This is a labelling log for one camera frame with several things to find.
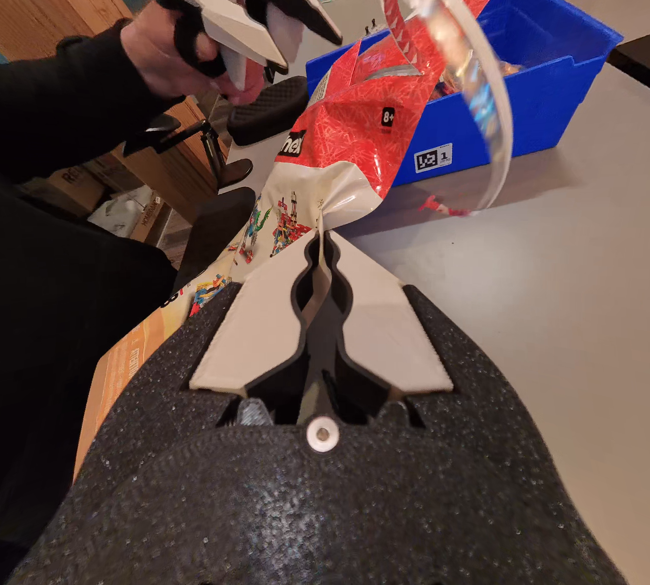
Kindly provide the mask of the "toy building set bag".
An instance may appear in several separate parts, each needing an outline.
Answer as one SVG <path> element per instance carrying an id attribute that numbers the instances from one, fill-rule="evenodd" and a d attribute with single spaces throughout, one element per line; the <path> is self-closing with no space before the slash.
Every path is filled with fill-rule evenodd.
<path id="1" fill-rule="evenodd" d="M 441 53 L 415 20 L 399 19 L 401 40 L 424 53 L 425 74 L 403 57 L 393 32 L 365 53 L 354 44 L 330 67 L 304 113 L 289 132 L 248 223 L 203 273 L 174 294 L 123 337 L 98 362 L 91 385 L 74 477 L 110 409 L 154 351 L 216 295 L 239 281 L 265 255 L 273 257 L 309 231 L 318 240 L 307 247 L 307 269 L 324 271 L 326 233 L 378 208 L 392 186 L 430 95 L 443 73 Z M 307 302 L 313 279 L 302 273 L 292 304 L 302 322 L 298 349 L 286 362 L 254 382 L 252 395 L 283 415 L 300 410 L 309 371 Z"/>

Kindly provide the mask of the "red toy piece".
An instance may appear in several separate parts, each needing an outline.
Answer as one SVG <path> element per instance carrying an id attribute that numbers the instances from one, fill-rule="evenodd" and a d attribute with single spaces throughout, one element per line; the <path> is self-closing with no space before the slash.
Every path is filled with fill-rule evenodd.
<path id="1" fill-rule="evenodd" d="M 430 195 L 424 203 L 418 208 L 419 212 L 430 210 L 432 212 L 449 216 L 449 217 L 467 217 L 473 214 L 472 210 L 466 208 L 451 208 L 444 203 L 439 202 L 435 195 Z"/>

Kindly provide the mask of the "person's left hand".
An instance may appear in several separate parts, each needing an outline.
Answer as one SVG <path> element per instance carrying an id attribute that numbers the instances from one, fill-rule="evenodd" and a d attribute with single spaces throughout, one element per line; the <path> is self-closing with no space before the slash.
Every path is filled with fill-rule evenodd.
<path id="1" fill-rule="evenodd" d="M 216 91 L 235 105 L 256 100 L 264 88 L 264 70 L 246 60 L 244 88 L 237 88 L 228 74 L 209 78 L 188 65 L 174 44 L 180 12 L 160 6 L 154 0 L 126 25 L 120 34 L 123 49 L 151 93 L 162 99 L 177 99 Z"/>

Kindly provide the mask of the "person's black-clothed torso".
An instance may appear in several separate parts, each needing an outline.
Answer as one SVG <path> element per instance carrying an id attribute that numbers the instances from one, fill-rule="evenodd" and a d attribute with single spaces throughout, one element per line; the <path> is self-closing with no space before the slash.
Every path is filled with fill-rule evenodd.
<path id="1" fill-rule="evenodd" d="M 1 543 L 28 546 L 71 483 L 100 358 L 172 293 L 158 248 L 1 186 Z"/>

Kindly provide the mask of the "clear curved plastic piece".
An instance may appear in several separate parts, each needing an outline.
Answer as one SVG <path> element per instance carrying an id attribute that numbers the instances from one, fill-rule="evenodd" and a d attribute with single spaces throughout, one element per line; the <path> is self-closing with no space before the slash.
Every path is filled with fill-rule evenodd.
<path id="1" fill-rule="evenodd" d="M 386 23 L 403 57 L 418 74 L 425 74 L 424 53 L 416 44 L 401 40 L 402 31 L 394 29 L 395 14 L 423 26 L 430 42 L 441 53 L 445 68 L 455 75 L 463 100 L 483 138 L 490 156 L 490 176 L 477 205 L 452 207 L 442 197 L 436 199 L 451 208 L 466 208 L 474 213 L 492 206 L 506 181 L 514 143 L 514 126 L 510 99 L 499 61 L 492 45 L 464 0 L 381 0 Z"/>

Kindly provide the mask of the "cardboard box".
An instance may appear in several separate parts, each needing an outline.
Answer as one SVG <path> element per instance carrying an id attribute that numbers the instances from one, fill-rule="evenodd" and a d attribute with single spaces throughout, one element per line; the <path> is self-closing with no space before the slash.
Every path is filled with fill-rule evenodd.
<path id="1" fill-rule="evenodd" d="M 19 189 L 41 206 L 90 222 L 120 238 L 144 242 L 166 205 L 147 185 L 115 191 L 85 167 L 70 167 L 48 178 L 36 177 Z"/>

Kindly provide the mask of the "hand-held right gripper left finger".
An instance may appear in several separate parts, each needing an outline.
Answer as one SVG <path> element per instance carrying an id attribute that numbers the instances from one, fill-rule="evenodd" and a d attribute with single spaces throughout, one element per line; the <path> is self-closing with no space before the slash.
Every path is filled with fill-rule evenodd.
<path id="1" fill-rule="evenodd" d="M 251 396 L 254 382 L 297 351 L 302 322 L 292 304 L 292 289 L 307 269 L 309 231 L 240 281 L 232 302 L 194 371 L 189 388 Z"/>

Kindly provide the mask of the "blue plastic bin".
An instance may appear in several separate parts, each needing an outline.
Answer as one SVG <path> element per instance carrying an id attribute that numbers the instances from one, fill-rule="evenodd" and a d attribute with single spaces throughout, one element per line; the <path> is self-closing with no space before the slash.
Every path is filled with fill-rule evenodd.
<path id="1" fill-rule="evenodd" d="M 502 61 L 512 111 L 512 156 L 557 145 L 622 35 L 564 0 L 490 0 L 477 16 Z M 485 166 L 490 158 L 459 93 L 427 103 L 393 185 Z"/>

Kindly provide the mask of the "person's left forearm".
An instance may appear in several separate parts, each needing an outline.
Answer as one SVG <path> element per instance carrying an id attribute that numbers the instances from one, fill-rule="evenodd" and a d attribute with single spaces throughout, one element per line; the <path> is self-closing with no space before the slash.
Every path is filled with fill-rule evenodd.
<path id="1" fill-rule="evenodd" d="M 120 40 L 120 19 L 67 37 L 53 56 L 1 64 L 1 178 L 20 184 L 89 162 L 184 100 L 150 91 Z"/>

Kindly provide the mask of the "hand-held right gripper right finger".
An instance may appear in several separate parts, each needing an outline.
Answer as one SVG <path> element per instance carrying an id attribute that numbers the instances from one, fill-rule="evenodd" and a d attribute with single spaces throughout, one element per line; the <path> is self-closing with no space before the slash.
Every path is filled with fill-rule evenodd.
<path id="1" fill-rule="evenodd" d="M 410 304 L 402 282 L 337 232 L 326 233 L 332 297 L 343 316 L 345 361 L 351 377 L 378 385 L 350 395 L 386 398 L 451 392 L 453 384 Z"/>

